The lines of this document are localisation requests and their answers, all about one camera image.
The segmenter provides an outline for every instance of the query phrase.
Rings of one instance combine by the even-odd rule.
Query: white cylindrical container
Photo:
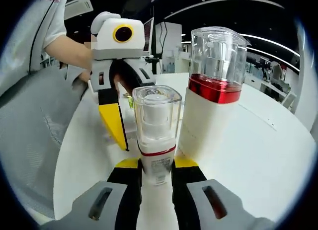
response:
[[[248,42],[224,27],[191,32],[191,70],[178,151],[205,161],[224,138],[239,100]]]
[[[168,86],[146,86],[133,90],[137,142],[148,181],[166,182],[176,147],[181,95]]]

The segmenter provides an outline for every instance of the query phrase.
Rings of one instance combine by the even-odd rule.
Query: white round table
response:
[[[184,97],[188,74],[158,75],[157,84],[169,85]],[[120,104],[125,119],[128,101],[121,97]],[[312,136],[285,107],[245,84],[224,136],[209,161],[198,163],[200,168],[207,178],[237,194],[249,213],[278,221],[295,203],[311,173],[316,159]],[[98,106],[87,92],[67,129],[56,165],[56,219],[69,213],[73,201],[91,186],[107,180],[119,161],[137,156],[137,151],[124,152],[109,140]],[[150,222],[153,230],[178,229],[171,193],[169,183],[143,186],[137,229],[149,229]],[[151,198],[158,195],[167,201]]]

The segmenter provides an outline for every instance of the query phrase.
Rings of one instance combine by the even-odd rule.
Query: monitor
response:
[[[153,39],[153,28],[154,28],[154,18],[151,18],[146,23],[144,23],[145,29],[145,46],[144,55],[150,55],[151,52],[151,42]]]

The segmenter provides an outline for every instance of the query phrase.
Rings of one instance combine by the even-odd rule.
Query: white t-shirt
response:
[[[67,0],[35,0],[15,26],[0,57],[0,96],[21,78],[28,75],[31,46],[36,36],[31,71],[40,70],[41,53],[60,35],[66,35],[64,11]]]

